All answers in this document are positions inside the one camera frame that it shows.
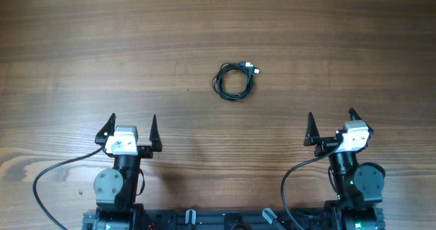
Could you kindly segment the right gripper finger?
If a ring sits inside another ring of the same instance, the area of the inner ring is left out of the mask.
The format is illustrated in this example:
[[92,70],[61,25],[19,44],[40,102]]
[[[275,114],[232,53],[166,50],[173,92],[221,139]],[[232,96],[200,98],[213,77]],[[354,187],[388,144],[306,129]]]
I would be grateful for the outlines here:
[[[355,111],[354,108],[349,109],[349,115],[350,115],[351,121],[362,120],[362,118],[358,115],[357,111]],[[373,129],[367,123],[365,123],[365,124],[368,127],[369,133],[374,133]]]
[[315,146],[320,143],[320,134],[312,112],[308,113],[307,131],[303,146]]

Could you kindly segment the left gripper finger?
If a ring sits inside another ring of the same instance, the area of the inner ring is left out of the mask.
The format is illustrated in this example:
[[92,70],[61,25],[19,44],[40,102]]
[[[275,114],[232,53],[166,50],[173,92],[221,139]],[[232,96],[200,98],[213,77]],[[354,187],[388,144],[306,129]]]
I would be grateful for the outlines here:
[[149,141],[151,142],[151,146],[153,148],[154,152],[161,152],[162,151],[162,142],[159,135],[158,127],[157,127],[157,117],[154,114],[150,135],[149,135]]
[[114,135],[116,114],[112,113],[106,124],[95,135],[97,145],[105,145],[108,138]]

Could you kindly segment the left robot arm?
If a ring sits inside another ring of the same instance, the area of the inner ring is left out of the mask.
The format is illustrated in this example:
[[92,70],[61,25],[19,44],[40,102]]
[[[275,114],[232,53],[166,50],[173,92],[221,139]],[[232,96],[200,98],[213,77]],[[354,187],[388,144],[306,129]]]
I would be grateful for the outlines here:
[[155,224],[141,203],[136,203],[145,185],[138,185],[142,159],[152,159],[154,152],[162,151],[162,142],[153,117],[149,145],[138,143],[138,129],[134,125],[117,125],[112,114],[95,136],[95,143],[114,159],[113,167],[101,171],[95,178],[93,189],[97,209],[82,219],[83,229],[154,229]]

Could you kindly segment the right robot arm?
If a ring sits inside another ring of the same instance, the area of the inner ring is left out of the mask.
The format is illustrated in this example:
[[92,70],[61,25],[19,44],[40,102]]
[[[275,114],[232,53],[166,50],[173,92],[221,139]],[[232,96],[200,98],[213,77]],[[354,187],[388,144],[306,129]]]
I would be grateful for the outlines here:
[[336,200],[326,201],[322,228],[342,230],[383,230],[386,228],[383,210],[377,204],[383,200],[384,168],[376,163],[359,163],[357,154],[369,143],[373,129],[349,109],[350,120],[332,137],[322,137],[312,113],[308,114],[304,146],[315,146],[317,159],[329,160],[329,178]]

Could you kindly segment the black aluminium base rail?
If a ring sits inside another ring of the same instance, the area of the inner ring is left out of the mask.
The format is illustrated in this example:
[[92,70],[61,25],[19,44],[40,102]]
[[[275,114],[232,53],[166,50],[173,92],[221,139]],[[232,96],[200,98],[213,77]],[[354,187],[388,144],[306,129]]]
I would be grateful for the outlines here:
[[83,229],[362,229],[385,230],[381,209],[332,210],[296,208],[291,219],[285,211],[195,211],[148,210],[138,225],[122,216],[97,212],[83,214]]

